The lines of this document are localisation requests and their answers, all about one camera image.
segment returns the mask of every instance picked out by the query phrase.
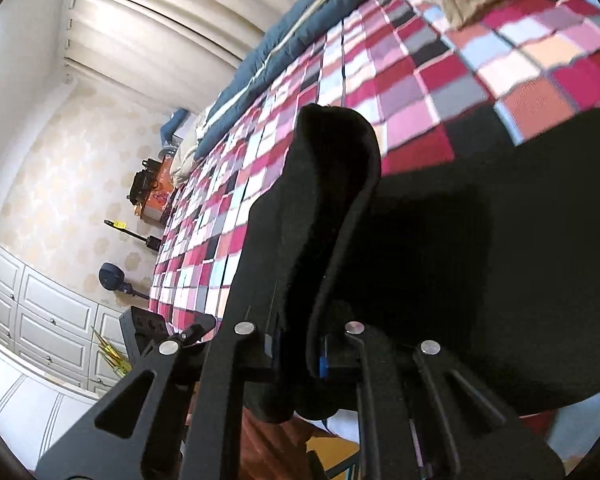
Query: floral wallpaper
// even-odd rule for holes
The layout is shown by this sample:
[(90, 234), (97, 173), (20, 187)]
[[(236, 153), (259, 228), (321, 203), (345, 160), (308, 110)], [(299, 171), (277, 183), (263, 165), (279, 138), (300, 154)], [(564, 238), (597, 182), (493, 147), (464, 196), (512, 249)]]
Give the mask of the floral wallpaper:
[(40, 133), (0, 214), (0, 244), (28, 266), (101, 304), (146, 306), (100, 286), (111, 262), (147, 292), (156, 254), (103, 220), (123, 221), (141, 235), (163, 228), (134, 215), (130, 186), (142, 160), (158, 159), (160, 126), (168, 119), (81, 82)]

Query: colorful patchwork quilt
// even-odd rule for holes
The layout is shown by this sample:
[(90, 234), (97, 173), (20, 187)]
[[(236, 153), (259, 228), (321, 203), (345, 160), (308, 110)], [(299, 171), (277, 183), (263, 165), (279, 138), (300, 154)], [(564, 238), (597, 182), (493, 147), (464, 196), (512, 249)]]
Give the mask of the colorful patchwork quilt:
[(600, 4), (512, 0), (460, 31), (422, 0), (361, 5), (176, 192), (150, 293), (170, 328), (201, 313), (222, 320), (249, 209), (282, 172), (298, 110), (314, 102), (354, 108), (373, 125), (383, 174), (518, 145), (600, 107)]

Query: silver screw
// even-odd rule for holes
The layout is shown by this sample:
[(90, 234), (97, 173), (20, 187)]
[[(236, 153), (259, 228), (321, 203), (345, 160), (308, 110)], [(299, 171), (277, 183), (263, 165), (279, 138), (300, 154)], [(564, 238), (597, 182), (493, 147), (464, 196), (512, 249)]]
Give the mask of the silver screw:
[(436, 355), (438, 352), (440, 352), (440, 343), (431, 339), (427, 339), (426, 341), (420, 343), (420, 350), (422, 350), (423, 354)]
[(254, 330), (256, 330), (256, 326), (250, 321), (241, 321), (234, 326), (234, 332), (239, 335), (249, 335)]
[(347, 334), (358, 335), (362, 334), (365, 331), (365, 326), (359, 321), (349, 321), (344, 326), (344, 330), (347, 331)]
[(158, 352), (160, 352), (162, 355), (173, 355), (178, 351), (179, 348), (180, 345), (177, 343), (177, 341), (169, 339), (160, 343), (160, 346), (158, 346)]

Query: curtain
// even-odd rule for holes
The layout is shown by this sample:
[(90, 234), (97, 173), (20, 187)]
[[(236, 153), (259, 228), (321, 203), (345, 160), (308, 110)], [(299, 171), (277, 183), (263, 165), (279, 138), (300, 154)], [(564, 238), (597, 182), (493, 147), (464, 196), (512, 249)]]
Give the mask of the curtain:
[(70, 0), (65, 57), (169, 107), (200, 113), (296, 0)]

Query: black garment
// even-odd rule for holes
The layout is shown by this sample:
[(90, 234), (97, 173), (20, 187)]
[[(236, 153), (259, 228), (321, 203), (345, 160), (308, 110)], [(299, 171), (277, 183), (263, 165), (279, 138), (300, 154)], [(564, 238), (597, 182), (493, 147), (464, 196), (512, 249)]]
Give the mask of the black garment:
[(257, 416), (347, 407), (351, 392), (315, 379), (339, 300), (397, 343), (438, 340), (521, 415), (600, 391), (600, 110), (515, 150), (379, 179), (359, 114), (305, 107), (251, 209), (223, 320), (282, 333), (286, 373), (246, 389)]

